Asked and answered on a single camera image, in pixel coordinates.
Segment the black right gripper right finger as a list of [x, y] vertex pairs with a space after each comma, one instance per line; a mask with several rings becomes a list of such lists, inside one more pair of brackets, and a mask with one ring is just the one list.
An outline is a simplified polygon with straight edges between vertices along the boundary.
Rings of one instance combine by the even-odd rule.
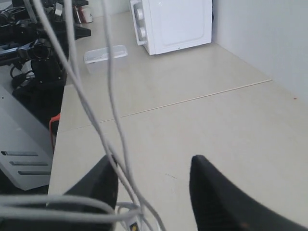
[[244, 193], [203, 155], [191, 159], [189, 191], [199, 231], [305, 231]]

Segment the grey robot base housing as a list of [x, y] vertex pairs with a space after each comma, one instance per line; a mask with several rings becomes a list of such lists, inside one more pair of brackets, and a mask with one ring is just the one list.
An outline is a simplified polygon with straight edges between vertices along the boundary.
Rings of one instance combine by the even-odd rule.
[[52, 159], [49, 131], [1, 88], [1, 171], [15, 187], [27, 191], [49, 184]]

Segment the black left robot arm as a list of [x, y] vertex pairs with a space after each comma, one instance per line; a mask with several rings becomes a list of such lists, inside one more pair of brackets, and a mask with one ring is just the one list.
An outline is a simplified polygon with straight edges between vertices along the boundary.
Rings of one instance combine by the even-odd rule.
[[12, 95], [47, 126], [61, 111], [67, 74], [31, 0], [13, 0], [0, 12], [0, 64], [30, 70], [11, 76]]

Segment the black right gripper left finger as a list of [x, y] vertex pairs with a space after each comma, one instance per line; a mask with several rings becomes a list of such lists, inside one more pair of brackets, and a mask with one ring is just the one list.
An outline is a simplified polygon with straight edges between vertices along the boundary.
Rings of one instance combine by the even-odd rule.
[[[84, 196], [107, 203], [115, 209], [118, 197], [118, 176], [111, 166], [107, 156], [100, 161], [65, 195]], [[85, 212], [105, 214], [95, 207], [80, 204], [36, 204], [23, 205], [26, 208], [59, 210], [67, 212]], [[2, 231], [111, 231], [111, 223], [68, 223], [46, 220], [0, 219]]]

